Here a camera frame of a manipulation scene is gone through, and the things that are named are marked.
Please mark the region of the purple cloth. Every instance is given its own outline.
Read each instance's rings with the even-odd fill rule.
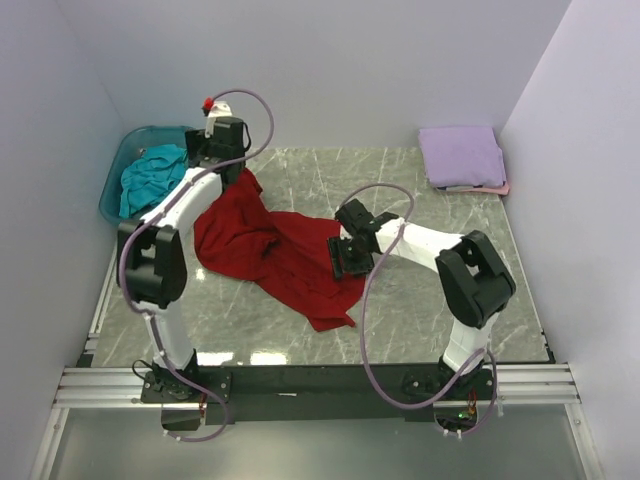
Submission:
[[[419,140],[434,187],[497,188],[507,180],[491,127],[424,128]]]

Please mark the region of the blue plastic bin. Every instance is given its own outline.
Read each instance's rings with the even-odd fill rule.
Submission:
[[[100,197],[100,213],[109,223],[118,226],[124,220],[120,218],[120,196],[122,195],[120,177],[124,169],[138,160],[145,148],[168,143],[187,148],[184,140],[186,130],[191,130],[191,127],[149,126],[138,128],[124,137],[113,159]]]

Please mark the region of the cable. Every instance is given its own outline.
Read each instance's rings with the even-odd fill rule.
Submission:
[[[360,325],[359,325],[359,330],[360,330],[360,354],[362,355],[362,364],[364,366],[365,372],[367,373],[367,377],[369,377],[369,382],[371,383],[371,386],[378,393],[378,395],[380,395],[380,397],[382,397],[382,399],[384,401],[386,401],[390,405],[392,405],[392,406],[394,406],[396,408],[400,408],[402,410],[419,410],[419,409],[422,409],[422,408],[429,407],[429,406],[433,405],[435,402],[440,400],[444,395],[446,395],[446,393],[453,386],[453,384],[462,376],[462,373],[471,364],[471,362],[473,362],[480,355],[484,354],[485,349],[480,348],[480,349],[476,350],[460,366],[458,371],[453,375],[453,377],[451,377],[451,379],[447,382],[447,384],[444,387],[442,387],[442,389],[438,393],[436,393],[433,397],[431,397],[431,398],[429,398],[427,400],[424,400],[423,402],[419,402],[419,403],[403,403],[403,402],[399,402],[399,401],[391,398],[382,389],[382,387],[380,386],[380,384],[376,380],[375,375],[373,374],[373,370],[371,369],[371,365],[369,364],[369,356],[367,354],[367,342],[366,342],[366,339],[365,339],[365,330],[366,330],[365,329],[365,318],[366,318],[366,311],[367,311],[367,301],[369,299],[369,293],[371,291],[371,284],[373,282],[373,279],[376,277],[376,275],[378,273],[378,270],[380,270],[380,268],[382,267],[382,264],[389,257],[389,255],[391,254],[393,249],[396,247],[398,242],[400,242],[400,240],[402,239],[402,236],[403,236],[404,230],[405,230],[405,226],[406,226],[406,222],[409,221],[409,217],[411,216],[411,213],[413,212],[413,209],[415,207],[415,200],[413,198],[413,195],[411,195],[411,193],[404,187],[401,187],[399,185],[395,185],[395,184],[392,184],[392,183],[377,182],[377,183],[370,183],[368,185],[365,185],[363,187],[358,188],[357,190],[354,190],[353,192],[351,192],[347,196],[347,198],[345,198],[343,200],[343,202],[340,204],[340,206],[342,207],[345,203],[347,203],[349,200],[351,200],[351,198],[353,198],[355,195],[357,195],[358,193],[362,192],[363,190],[367,190],[367,189],[373,188],[373,187],[388,187],[388,188],[393,188],[395,190],[403,192],[409,199],[409,207],[407,208],[407,211],[403,216],[404,223],[402,223],[402,225],[400,225],[400,228],[398,229],[398,234],[396,235],[396,238],[393,239],[393,241],[391,242],[389,247],[383,252],[382,256],[380,257],[380,259],[374,265],[373,270],[371,270],[371,273],[369,274],[369,276],[367,277],[367,280],[365,282],[364,293],[362,295],[362,310],[360,311]],[[491,404],[489,405],[489,410],[482,417],[482,420],[480,422],[478,422],[478,424],[475,427],[473,427],[472,429],[469,429],[465,433],[471,433],[471,432],[475,431],[477,429],[477,427],[479,427],[480,425],[482,425],[484,423],[485,419],[488,417],[488,414],[491,413],[491,410],[493,410],[493,404],[495,403],[495,398],[497,396],[497,384],[498,384],[498,381],[497,381],[497,368],[496,368],[496,363],[495,363],[495,357],[493,356],[493,354],[488,349],[486,350],[486,352],[489,354],[489,357],[491,358],[492,363],[493,363],[493,379],[494,379],[493,380],[493,383],[494,383],[493,398],[491,400]]]
[[[152,310],[149,310],[147,308],[139,308],[132,300],[131,298],[131,294],[129,292],[129,289],[127,287],[127,281],[126,281],[126,275],[125,275],[125,267],[126,267],[126,259],[129,257],[129,253],[131,252],[131,248],[133,246],[133,244],[135,243],[136,239],[143,233],[145,232],[148,228],[150,228],[151,226],[155,225],[156,223],[158,223],[158,221],[160,221],[160,219],[162,219],[168,212],[169,210],[171,210],[171,208],[173,208],[176,203],[178,203],[182,197],[191,189],[191,187],[194,186],[194,184],[196,182],[198,182],[201,178],[203,178],[204,176],[215,172],[216,170],[222,168],[222,167],[226,167],[228,165],[234,165],[236,163],[241,163],[241,162],[245,162],[253,157],[258,156],[260,153],[262,153],[262,151],[267,148],[267,146],[269,145],[269,143],[271,143],[271,139],[273,138],[273,132],[274,132],[274,128],[275,128],[275,122],[273,119],[273,113],[271,112],[271,108],[269,108],[269,105],[267,104],[267,102],[264,101],[264,99],[258,95],[257,93],[251,91],[251,90],[247,90],[244,88],[234,88],[231,90],[225,90],[223,92],[218,93],[217,95],[215,95],[213,97],[213,100],[217,100],[225,95],[228,95],[230,93],[244,93],[246,95],[250,95],[253,98],[255,98],[256,100],[258,100],[262,106],[264,107],[265,111],[267,112],[267,115],[269,116],[269,133],[267,134],[267,139],[265,140],[265,142],[254,152],[245,155],[244,157],[240,157],[240,158],[234,158],[233,160],[227,160],[224,162],[220,162],[216,165],[213,165],[205,170],[203,170],[202,172],[198,173],[197,175],[195,175],[191,181],[184,185],[174,196],[173,198],[167,202],[167,205],[165,206],[164,210],[162,210],[161,212],[159,212],[157,215],[155,215],[151,220],[149,220],[148,222],[146,222],[145,224],[143,224],[140,228],[138,228],[135,232],[133,232],[131,234],[131,236],[127,239],[127,241],[124,244],[124,247],[122,248],[122,254],[120,255],[120,261],[118,263],[118,280],[120,282],[120,288],[122,289],[122,295],[125,299],[125,302],[127,303],[127,305],[129,306],[129,308],[134,312],[134,313],[138,313],[140,315],[145,316],[146,319],[149,320],[149,325],[151,328],[151,332],[152,332],[152,337],[153,337],[153,341],[155,343],[156,349],[159,352],[160,356],[162,357],[165,365],[167,366],[167,369],[171,372],[171,374],[178,379],[179,381],[181,381],[182,383],[184,383],[185,385],[190,386],[191,388],[195,388],[196,390],[198,390],[201,393],[204,393],[205,395],[207,395],[209,398],[213,399],[214,401],[216,401],[217,403],[219,403],[220,405],[222,405],[222,409],[224,410],[224,419],[222,421],[222,425],[220,426],[220,428],[218,428],[218,430],[216,430],[215,432],[213,432],[210,435],[206,435],[204,437],[198,437],[198,438],[193,438],[193,437],[182,437],[180,435],[177,435],[173,432],[167,432],[167,434],[169,436],[171,436],[172,438],[175,438],[178,441],[182,441],[182,442],[205,442],[207,440],[211,440],[212,438],[215,438],[217,436],[219,436],[224,429],[227,427],[227,425],[229,424],[229,422],[231,421],[231,415],[229,412],[229,407],[227,406],[227,404],[224,402],[224,400],[222,398],[220,398],[220,396],[216,395],[214,392],[210,391],[209,389],[198,385],[194,382],[192,382],[191,380],[185,378],[184,376],[182,376],[176,369],[175,365],[171,362],[171,359],[169,359],[166,355],[166,351],[164,349],[164,345],[162,343],[162,339],[160,338],[160,333],[158,332],[158,326],[156,325],[156,318],[155,318],[155,314],[153,313]]]
[[[142,359],[138,359],[138,360],[134,360],[133,363],[131,364],[131,371],[133,372],[133,374],[138,377],[139,379],[141,379],[142,381],[144,381],[144,375],[140,375],[137,371],[136,371],[136,363],[140,362],[141,364],[143,364],[145,367],[147,367],[148,369],[151,369],[151,365],[149,365],[149,363],[145,362]]]

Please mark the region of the white wall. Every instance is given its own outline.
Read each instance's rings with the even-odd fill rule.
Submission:
[[[574,0],[501,136],[507,211],[609,479],[638,478],[640,3]]]
[[[122,122],[51,0],[0,3],[0,477],[26,478],[82,351],[114,233]]]
[[[273,106],[274,144],[395,146],[501,127],[569,0],[58,2],[127,130],[199,126],[206,95],[244,86]],[[260,107],[234,105],[264,138]]]

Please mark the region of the gray marble surface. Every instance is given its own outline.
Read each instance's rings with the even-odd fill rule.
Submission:
[[[416,198],[411,221],[445,232],[487,233],[515,278],[518,292],[494,327],[492,349],[501,361],[546,361],[544,337],[511,237],[501,200],[492,194],[443,194],[428,186],[418,149],[272,149],[249,167],[264,188],[271,210],[332,217],[355,188],[377,181],[408,188]],[[374,214],[404,213],[399,192],[374,188],[359,195]],[[185,241],[190,278],[183,317],[202,364],[358,363],[358,330],[316,333],[302,315],[253,283],[206,271],[191,237]],[[436,361],[448,341],[452,315],[438,276],[390,257],[372,287],[366,336],[373,362]],[[131,313],[113,286],[102,321],[93,366],[131,365],[151,358],[141,318]],[[361,305],[350,313],[359,323]]]

